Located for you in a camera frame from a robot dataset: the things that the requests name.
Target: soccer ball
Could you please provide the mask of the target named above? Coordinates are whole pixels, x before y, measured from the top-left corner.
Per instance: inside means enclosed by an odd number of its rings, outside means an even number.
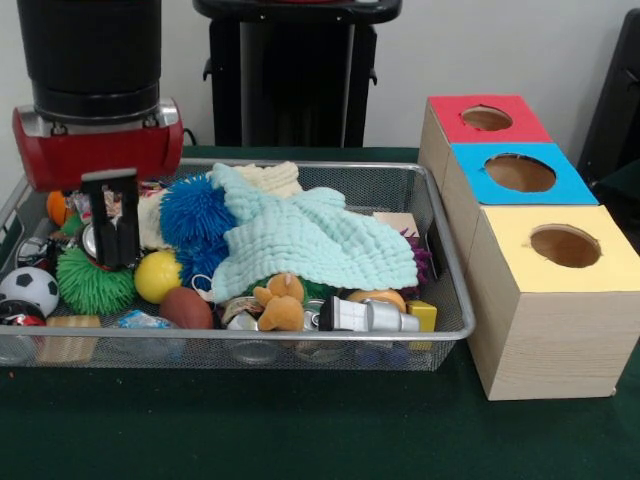
[[[39,268],[17,268],[0,283],[0,301],[24,300],[33,303],[46,317],[56,309],[58,299],[56,279]]]

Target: blue spiky ball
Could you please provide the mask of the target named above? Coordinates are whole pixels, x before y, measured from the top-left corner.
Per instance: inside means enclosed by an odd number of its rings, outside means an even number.
[[[212,278],[218,265],[228,256],[229,248],[222,239],[211,245],[178,250],[176,259],[182,265],[180,270],[182,285],[191,288],[191,279],[198,274]],[[196,287],[205,291],[211,288],[211,284],[203,278],[197,278],[195,284]]]
[[[162,198],[162,238],[177,249],[214,245],[235,224],[224,204],[224,190],[212,188],[205,174],[174,183]]]

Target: circular hole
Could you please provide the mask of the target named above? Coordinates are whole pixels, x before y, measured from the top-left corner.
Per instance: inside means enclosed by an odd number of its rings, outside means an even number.
[[[598,261],[602,252],[598,241],[568,225],[544,225],[531,235],[531,246],[557,265],[585,268]]]
[[[546,192],[556,184],[556,174],[551,168],[525,155],[497,155],[484,168],[498,185],[518,192]]]
[[[485,132],[506,130],[513,125],[513,120],[507,113],[486,105],[476,105],[465,110],[462,112],[462,121],[470,127]]]

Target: yellow box top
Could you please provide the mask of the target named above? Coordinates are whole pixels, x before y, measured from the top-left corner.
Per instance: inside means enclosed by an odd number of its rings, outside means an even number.
[[[605,207],[483,211],[520,291],[640,292],[640,256]]]

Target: box with hole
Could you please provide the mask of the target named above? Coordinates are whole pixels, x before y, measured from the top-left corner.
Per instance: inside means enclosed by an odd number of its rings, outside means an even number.
[[[441,194],[463,268],[480,205],[598,204],[553,143],[456,144],[451,149]]]
[[[420,164],[442,187],[451,145],[456,143],[551,143],[551,137],[522,97],[467,95],[430,97],[420,147]]]
[[[611,395],[640,333],[640,258],[605,207],[482,207],[466,277],[490,400]]]

